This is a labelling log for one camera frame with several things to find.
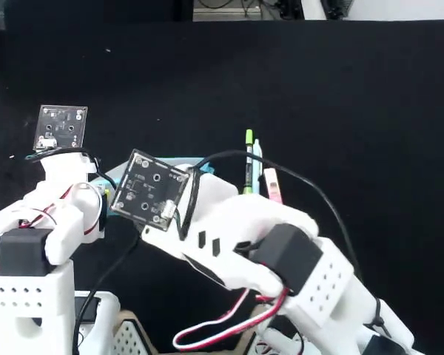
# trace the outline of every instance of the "electronic component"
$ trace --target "electronic component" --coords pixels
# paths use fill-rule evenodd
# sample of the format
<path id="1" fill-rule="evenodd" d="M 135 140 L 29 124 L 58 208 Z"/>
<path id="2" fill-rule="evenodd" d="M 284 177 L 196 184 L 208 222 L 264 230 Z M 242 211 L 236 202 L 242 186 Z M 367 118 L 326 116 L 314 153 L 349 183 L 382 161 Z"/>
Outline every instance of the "electronic component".
<path id="1" fill-rule="evenodd" d="M 166 231 L 188 179 L 188 173 L 135 149 L 110 209 Z"/>
<path id="2" fill-rule="evenodd" d="M 33 150 L 82 146 L 87 107 L 42 105 Z"/>

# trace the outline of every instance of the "black background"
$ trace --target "black background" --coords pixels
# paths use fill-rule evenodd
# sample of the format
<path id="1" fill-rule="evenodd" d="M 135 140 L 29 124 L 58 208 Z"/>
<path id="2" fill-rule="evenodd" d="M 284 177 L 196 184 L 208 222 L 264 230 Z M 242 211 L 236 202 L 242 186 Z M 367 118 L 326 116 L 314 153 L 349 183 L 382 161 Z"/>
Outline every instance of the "black background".
<path id="1" fill-rule="evenodd" d="M 89 107 L 84 145 L 105 169 L 133 148 L 155 156 L 242 149 L 253 128 L 267 158 L 317 182 L 337 205 L 367 287 L 417 347 L 444 354 L 444 21 L 0 35 L 0 209 L 42 176 L 21 160 L 41 104 Z M 215 167 L 243 183 L 243 159 Z M 345 251 L 320 198 L 290 177 L 280 184 L 285 202 Z M 81 247 L 77 287 L 89 288 L 132 237 L 130 223 L 114 219 L 104 241 Z M 146 245 L 105 288 L 137 313 L 160 351 L 236 297 Z"/>

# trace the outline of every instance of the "black cable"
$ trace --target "black cable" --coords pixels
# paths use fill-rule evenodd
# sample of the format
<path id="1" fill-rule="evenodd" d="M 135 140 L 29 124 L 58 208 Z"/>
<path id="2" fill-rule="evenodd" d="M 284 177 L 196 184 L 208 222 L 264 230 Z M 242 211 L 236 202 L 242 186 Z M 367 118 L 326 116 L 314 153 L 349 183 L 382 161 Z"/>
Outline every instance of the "black cable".
<path id="1" fill-rule="evenodd" d="M 195 210 L 195 203 L 198 199 L 199 182 L 201 181 L 201 175 L 202 175 L 199 169 L 200 168 L 196 168 L 192 170 L 191 194 L 189 195 L 189 202 L 187 204 L 186 215 L 184 216 L 184 222 L 181 228 L 183 240 L 187 236 L 187 232 L 189 231 L 189 227 L 191 226 L 191 220 Z"/>
<path id="2" fill-rule="evenodd" d="M 234 0 L 227 0 L 225 3 L 223 3 L 222 5 L 219 5 L 219 6 L 209 6 L 208 4 L 204 3 L 202 0 L 198 0 L 198 1 L 199 1 L 199 4 L 201 4 L 206 9 L 217 10 L 217 9 L 221 9 L 222 7 L 227 6 L 228 4 L 233 2 Z"/>
<path id="3" fill-rule="evenodd" d="M 85 148 L 76 147 L 76 148 L 51 148 L 51 149 L 45 149 L 45 150 L 43 150 L 41 152 L 37 152 L 35 154 L 28 155 L 27 157 L 25 157 L 25 160 L 27 160 L 27 161 L 29 161 L 31 163 L 37 163 L 41 159 L 52 157 L 54 155 L 67 154 L 67 153 L 82 153 L 83 155 L 86 155 L 90 160 L 92 160 L 94 162 L 95 170 L 96 170 L 95 173 L 98 176 L 100 176 L 101 178 L 107 180 L 109 182 L 109 184 L 113 187 L 114 190 L 117 189 L 117 184 L 115 183 L 115 181 L 109 175 L 105 174 L 104 172 L 102 172 L 100 170 L 100 166 L 99 166 L 97 157 L 94 156 L 90 152 L 90 150 L 85 149 Z"/>
<path id="4" fill-rule="evenodd" d="M 243 2 L 244 2 L 245 0 L 240 0 L 240 5 L 242 5 L 242 9 L 243 9 L 243 12 L 244 12 L 244 14 L 245 14 L 245 17 L 247 18 L 247 17 L 249 17 L 249 9 L 250 9 L 250 7 L 252 7 L 252 5 L 253 5 L 253 3 L 255 2 L 255 0 L 251 0 L 250 2 L 249 2 L 249 5 L 247 6 L 247 7 L 245 7 L 245 5 L 243 5 Z"/>
<path id="5" fill-rule="evenodd" d="M 346 225 L 344 224 L 344 222 L 342 221 L 342 217 L 340 216 L 339 212 L 336 210 L 336 208 L 334 207 L 334 204 L 330 201 L 330 199 L 327 197 L 327 195 L 324 193 L 323 190 L 320 189 L 319 186 L 317 186 L 315 183 L 313 183 L 312 181 L 310 181 L 310 179 L 299 175 L 297 172 L 293 172 L 291 169 L 288 169 L 284 166 L 281 166 L 280 164 L 276 164 L 268 159 L 265 158 L 261 158 L 255 154 L 252 153 L 248 153 L 245 152 L 243 150 L 226 150 L 225 152 L 220 152 L 220 153 L 215 153 L 212 155 L 209 155 L 208 157 L 204 158 L 203 160 L 201 160 L 199 163 L 195 164 L 193 166 L 193 169 L 196 171 L 198 171 L 202 166 L 204 166 L 204 164 L 207 164 L 210 161 L 214 161 L 216 159 L 221 159 L 221 158 L 227 158 L 227 157 L 233 157 L 233 156 L 244 156 L 244 157 L 250 157 L 252 159 L 258 160 L 260 162 L 262 162 L 263 164 L 266 164 L 267 166 L 271 166 L 277 170 L 280 170 L 282 172 L 285 172 L 288 175 L 291 175 L 294 178 L 297 178 L 298 180 L 303 181 L 304 183 L 307 183 L 309 186 L 311 186 L 322 198 L 323 200 L 327 203 L 327 206 L 329 206 L 329 208 L 331 209 L 332 213 L 335 216 L 335 219 L 337 220 L 337 224 L 340 227 L 340 230 L 342 232 L 344 241 L 346 243 L 347 246 L 347 251 L 349 253 L 351 262 L 354 266 L 355 269 L 355 274 L 357 275 L 358 279 L 360 281 L 362 281 L 362 273 L 360 271 L 360 264 L 358 263 L 358 259 L 357 259 L 357 255 L 355 254 L 355 250 L 354 250 L 354 246 L 352 245 L 352 242 L 350 240 L 350 236 L 349 236 L 349 232 L 347 231 Z M 191 198 L 189 197 L 189 203 L 193 203 L 194 206 L 188 205 L 187 206 L 187 210 L 193 210 L 195 208 L 195 202 L 197 200 L 196 198 Z"/>
<path id="6" fill-rule="evenodd" d="M 260 1 L 260 12 L 261 12 L 261 8 L 264 6 L 266 8 L 266 11 L 268 11 L 268 13 L 270 14 L 270 16 L 274 20 L 277 20 L 277 17 L 275 16 L 275 14 L 270 10 L 270 6 L 269 6 L 270 4 L 267 4 L 264 0 L 259 0 L 259 1 Z"/>
<path id="7" fill-rule="evenodd" d="M 87 307 L 89 307 L 90 302 L 92 301 L 95 293 L 100 288 L 101 284 L 105 281 L 108 276 L 113 273 L 117 267 L 122 264 L 125 259 L 136 249 L 138 246 L 138 241 L 140 240 L 140 234 L 136 233 L 136 238 L 131 242 L 128 248 L 125 249 L 124 253 L 100 276 L 100 278 L 95 283 L 92 290 L 87 295 L 86 300 L 82 304 L 81 310 L 79 311 L 78 316 L 75 318 L 74 325 L 74 333 L 73 333 L 73 355 L 79 355 L 78 349 L 78 338 L 79 338 L 79 328 L 81 327 L 82 319 L 84 318 L 84 314 L 86 313 Z"/>

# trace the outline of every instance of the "perforated panel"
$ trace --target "perforated panel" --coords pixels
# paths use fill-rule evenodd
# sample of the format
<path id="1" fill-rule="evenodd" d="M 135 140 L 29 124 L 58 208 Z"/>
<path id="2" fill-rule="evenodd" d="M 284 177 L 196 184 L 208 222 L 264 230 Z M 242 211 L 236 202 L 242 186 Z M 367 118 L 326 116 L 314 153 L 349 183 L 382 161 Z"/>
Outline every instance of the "perforated panel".
<path id="1" fill-rule="evenodd" d="M 151 355 L 135 324 L 123 321 L 113 338 L 113 355 Z"/>

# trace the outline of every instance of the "pen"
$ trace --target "pen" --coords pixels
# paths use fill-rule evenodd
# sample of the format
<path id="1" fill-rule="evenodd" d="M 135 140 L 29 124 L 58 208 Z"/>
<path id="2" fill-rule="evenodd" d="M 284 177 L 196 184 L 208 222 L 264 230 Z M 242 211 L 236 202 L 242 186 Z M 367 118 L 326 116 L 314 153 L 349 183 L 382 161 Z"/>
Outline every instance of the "pen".
<path id="1" fill-rule="evenodd" d="M 253 144 L 253 154 L 257 155 L 260 158 L 263 157 L 260 141 L 258 139 L 255 139 L 255 144 Z M 258 181 L 258 179 L 262 174 L 263 164 L 261 163 L 261 161 L 254 160 L 252 169 L 252 190 L 254 194 L 260 194 L 260 182 Z"/>
<path id="2" fill-rule="evenodd" d="M 245 132 L 245 145 L 246 152 L 253 153 L 253 131 L 248 129 Z M 243 187 L 244 194 L 252 193 L 252 169 L 253 169 L 253 159 L 246 157 L 245 165 L 245 186 Z"/>

